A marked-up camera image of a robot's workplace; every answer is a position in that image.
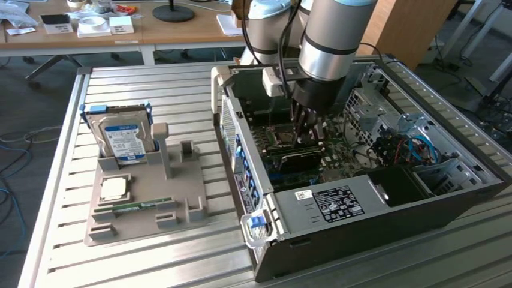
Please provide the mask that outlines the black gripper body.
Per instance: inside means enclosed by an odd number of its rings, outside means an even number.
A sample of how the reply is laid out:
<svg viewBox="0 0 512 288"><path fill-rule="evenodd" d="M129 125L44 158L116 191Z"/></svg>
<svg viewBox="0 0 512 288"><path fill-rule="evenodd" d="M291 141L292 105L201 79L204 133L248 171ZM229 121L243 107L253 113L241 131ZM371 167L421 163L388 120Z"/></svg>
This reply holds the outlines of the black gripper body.
<svg viewBox="0 0 512 288"><path fill-rule="evenodd" d="M293 100L312 110L329 110L347 77L333 81L320 81L315 78L296 81L292 93Z"/></svg>

